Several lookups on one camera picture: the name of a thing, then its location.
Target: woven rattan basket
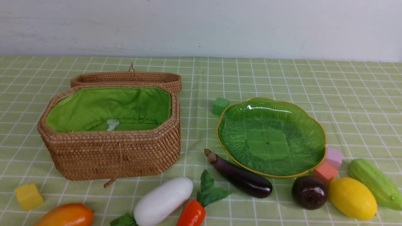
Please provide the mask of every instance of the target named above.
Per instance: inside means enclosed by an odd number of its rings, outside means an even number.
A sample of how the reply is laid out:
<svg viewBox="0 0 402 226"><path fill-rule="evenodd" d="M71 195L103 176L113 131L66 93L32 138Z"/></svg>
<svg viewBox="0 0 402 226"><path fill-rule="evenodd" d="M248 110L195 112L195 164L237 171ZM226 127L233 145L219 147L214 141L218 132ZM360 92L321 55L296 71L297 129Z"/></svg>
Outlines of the woven rattan basket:
<svg viewBox="0 0 402 226"><path fill-rule="evenodd" d="M60 133L49 127L46 118L58 102L84 88L104 87L160 88L171 97L170 117L155 129L140 131ZM56 169L66 179L72 181L110 179L105 188L117 178L160 174L175 163L180 155L179 98L164 86L127 84L76 86L52 98L37 128Z"/></svg>
<svg viewBox="0 0 402 226"><path fill-rule="evenodd" d="M164 86L174 93L181 92L181 76L167 72L136 72L131 64L128 72L81 74L71 79L71 87L91 84L127 84Z"/></svg>

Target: white radish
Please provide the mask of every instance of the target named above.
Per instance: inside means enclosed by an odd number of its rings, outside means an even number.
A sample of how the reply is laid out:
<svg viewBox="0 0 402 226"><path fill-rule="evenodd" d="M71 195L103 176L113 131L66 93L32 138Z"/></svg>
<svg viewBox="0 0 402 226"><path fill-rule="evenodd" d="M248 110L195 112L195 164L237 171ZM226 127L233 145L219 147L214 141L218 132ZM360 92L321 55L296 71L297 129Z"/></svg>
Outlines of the white radish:
<svg viewBox="0 0 402 226"><path fill-rule="evenodd" d="M139 226L155 226L188 200L192 192L192 180L171 179L139 200L134 208L134 219Z"/></svg>

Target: basket loop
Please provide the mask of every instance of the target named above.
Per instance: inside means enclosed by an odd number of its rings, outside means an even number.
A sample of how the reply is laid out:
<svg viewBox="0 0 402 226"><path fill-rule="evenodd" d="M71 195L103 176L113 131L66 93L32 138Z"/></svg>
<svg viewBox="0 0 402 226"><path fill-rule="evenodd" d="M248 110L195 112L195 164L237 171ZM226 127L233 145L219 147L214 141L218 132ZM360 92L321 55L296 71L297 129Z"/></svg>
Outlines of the basket loop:
<svg viewBox="0 0 402 226"><path fill-rule="evenodd" d="M121 166L123 165L123 153L121 152L121 145L119 143L119 149L120 149L120 168L119 171L116 173L116 175L110 179L108 182L106 182L106 184L103 185L104 188L109 187L111 184L113 184L116 180L117 180L117 176L119 175L119 173L121 172Z"/></svg>
<svg viewBox="0 0 402 226"><path fill-rule="evenodd" d="M133 72L135 72L133 63L131 63L130 68L128 69L128 71L131 71L131 70L133 70Z"/></svg>

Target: yellow foam block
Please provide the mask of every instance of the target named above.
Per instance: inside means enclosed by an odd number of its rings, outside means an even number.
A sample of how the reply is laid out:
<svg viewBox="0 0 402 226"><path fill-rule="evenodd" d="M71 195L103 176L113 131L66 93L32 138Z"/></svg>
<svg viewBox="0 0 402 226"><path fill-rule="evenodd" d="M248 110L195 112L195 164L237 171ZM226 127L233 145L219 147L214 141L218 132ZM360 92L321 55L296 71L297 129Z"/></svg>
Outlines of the yellow foam block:
<svg viewBox="0 0 402 226"><path fill-rule="evenodd" d="M25 211L29 211L45 201L35 184L24 184L14 189L15 197Z"/></svg>

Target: table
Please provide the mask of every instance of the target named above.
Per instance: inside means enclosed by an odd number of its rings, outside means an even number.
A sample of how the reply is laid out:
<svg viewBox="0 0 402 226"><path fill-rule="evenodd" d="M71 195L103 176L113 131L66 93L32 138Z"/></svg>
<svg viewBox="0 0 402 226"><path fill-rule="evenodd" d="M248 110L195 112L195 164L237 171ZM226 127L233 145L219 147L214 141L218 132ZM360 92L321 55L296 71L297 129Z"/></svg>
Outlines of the table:
<svg viewBox="0 0 402 226"><path fill-rule="evenodd" d="M36 129L50 99L69 89L70 78L99 71L178 73L183 79L181 156L162 175L118 179L107 189L99 181L67 181L54 168ZM186 176L199 189L207 168L216 186L233 191L207 207L208 226L337 226L397 225L401 212L379 207L371 222L341 214L328 201L304 211L291 199L292 179L270 179L273 194L253 199L230 186L207 163L209 148L227 158L216 138L219 117L211 113L214 99L232 103L252 97L289 101L306 110L325 128L328 147L343 151L340 176L347 162L369 158L402 189L402 63L230 58L103 58L0 56L0 225L32 225L53 207L85 202L95 212L93 225L131 211L139 198L161 182ZM45 203L24 212L13 190L35 183ZM161 225L175 225L181 210Z"/></svg>

